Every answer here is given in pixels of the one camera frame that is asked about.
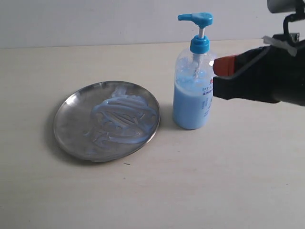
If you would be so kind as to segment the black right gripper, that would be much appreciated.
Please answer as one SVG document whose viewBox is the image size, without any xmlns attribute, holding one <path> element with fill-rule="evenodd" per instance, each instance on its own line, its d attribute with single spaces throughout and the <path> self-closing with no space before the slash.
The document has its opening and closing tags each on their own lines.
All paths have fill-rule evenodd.
<svg viewBox="0 0 305 229">
<path fill-rule="evenodd" d="M 290 46 L 276 39 L 264 39 L 268 52 L 263 70 L 253 66 L 241 68 L 253 61 L 266 47 L 216 58 L 213 63 L 213 95 L 231 100 L 244 99 L 276 104 L 286 102 L 305 105 L 305 48 Z"/>
</svg>

